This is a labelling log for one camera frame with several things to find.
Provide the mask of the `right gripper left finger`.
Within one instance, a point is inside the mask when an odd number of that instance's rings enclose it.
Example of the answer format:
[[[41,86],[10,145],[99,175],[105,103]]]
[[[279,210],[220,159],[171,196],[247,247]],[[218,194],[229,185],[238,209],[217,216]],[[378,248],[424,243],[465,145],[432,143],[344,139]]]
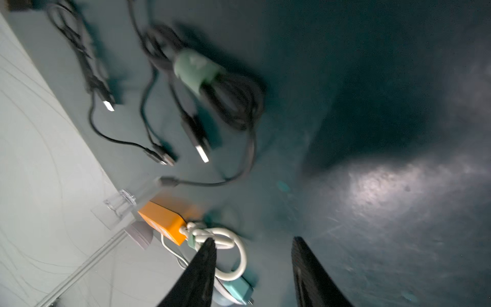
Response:
[[[214,289],[217,249],[208,238],[158,307],[210,307]]]

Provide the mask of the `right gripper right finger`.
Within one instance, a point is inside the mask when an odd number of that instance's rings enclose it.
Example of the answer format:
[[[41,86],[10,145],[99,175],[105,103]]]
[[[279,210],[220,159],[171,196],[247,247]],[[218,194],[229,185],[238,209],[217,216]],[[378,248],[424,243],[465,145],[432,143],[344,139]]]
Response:
[[[299,306],[352,307],[303,238],[294,237],[291,256]]]

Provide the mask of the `mint green charger plug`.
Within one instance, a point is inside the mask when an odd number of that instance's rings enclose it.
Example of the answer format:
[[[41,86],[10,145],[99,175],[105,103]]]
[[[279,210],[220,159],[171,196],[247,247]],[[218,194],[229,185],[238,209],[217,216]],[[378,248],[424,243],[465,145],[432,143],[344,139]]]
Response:
[[[231,300],[233,303],[239,305],[254,304],[254,289],[243,277],[240,277],[234,281],[221,281],[221,285],[233,298]]]

